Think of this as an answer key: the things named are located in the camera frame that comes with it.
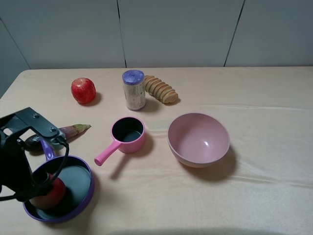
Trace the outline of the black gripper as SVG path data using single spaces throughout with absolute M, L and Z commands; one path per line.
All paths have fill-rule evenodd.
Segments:
M 13 195 L 1 197 L 0 200 L 25 202 L 47 192 L 55 175 L 50 176 L 47 172 L 39 176 L 33 174 L 20 139 L 22 134 L 14 126 L 16 123 L 15 115 L 0 119 L 0 185 L 14 191 Z

